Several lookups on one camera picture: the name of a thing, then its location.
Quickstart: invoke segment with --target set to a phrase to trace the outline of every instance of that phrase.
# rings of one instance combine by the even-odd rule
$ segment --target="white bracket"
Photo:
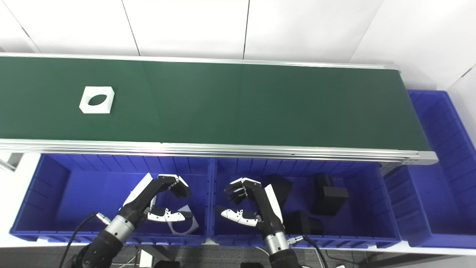
[[[105,95],[106,99],[98,105],[89,105],[89,101],[98,95]],[[110,86],[87,86],[84,88],[83,97],[79,108],[83,113],[110,113],[114,90]]]

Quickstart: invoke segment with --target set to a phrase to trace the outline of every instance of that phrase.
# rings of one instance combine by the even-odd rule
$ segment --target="white wall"
[[[448,94],[455,105],[469,137],[476,144],[476,66],[456,81]]]
[[[446,90],[476,64],[474,14],[474,0],[1,0],[0,50],[392,62],[407,88]]]

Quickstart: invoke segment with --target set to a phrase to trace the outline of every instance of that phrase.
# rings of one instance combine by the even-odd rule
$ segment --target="silver metal joint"
[[[134,225],[126,220],[126,218],[116,215],[105,230],[124,243],[134,229]]]
[[[270,255],[289,248],[288,240],[283,232],[277,232],[265,237],[265,245]]]
[[[111,224],[111,219],[109,219],[102,213],[97,213],[96,217],[98,217],[102,221],[102,223],[104,223],[105,225]]]

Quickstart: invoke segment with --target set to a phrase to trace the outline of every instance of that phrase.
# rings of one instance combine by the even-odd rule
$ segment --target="black object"
[[[335,216],[349,199],[347,189],[332,186],[332,178],[325,173],[316,175],[314,189],[316,199],[312,205],[312,213],[315,215]]]
[[[301,268],[294,250],[288,248],[269,256],[271,268]]]
[[[296,210],[283,215],[286,233],[290,235],[322,235],[324,228],[318,219],[309,218],[306,210]]]
[[[268,179],[270,182],[269,184],[273,186],[274,194],[278,200],[279,207],[282,209],[286,203],[286,200],[288,199],[289,193],[291,192],[293,183],[287,181],[277,174],[270,175]]]

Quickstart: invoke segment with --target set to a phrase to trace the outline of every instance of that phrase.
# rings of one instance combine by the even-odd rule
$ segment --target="black cable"
[[[83,224],[85,224],[87,221],[89,221],[90,219],[94,218],[94,217],[96,216],[96,214],[97,214],[97,213],[95,212],[95,213],[91,213],[91,214],[87,215],[87,216],[84,217],[84,219],[82,219],[81,222],[76,226],[76,229],[74,230],[73,235],[71,236],[71,239],[69,240],[68,244],[66,245],[66,248],[64,249],[63,256],[61,257],[61,261],[59,262],[59,268],[61,268],[61,267],[63,266],[64,259],[66,259],[66,255],[68,254],[69,247],[71,246],[71,243],[73,243],[74,237],[75,237],[76,234],[78,233],[79,228],[81,228],[81,226],[83,226]]]
[[[307,236],[302,236],[302,238],[304,239],[304,241],[308,242],[311,246],[313,246],[317,250],[317,253],[322,259],[322,263],[324,263],[324,266],[326,268],[329,268],[329,266],[327,265],[326,259],[324,258],[324,255],[322,255],[322,252],[317,246],[317,244],[314,241],[312,241],[310,238],[308,238]]]

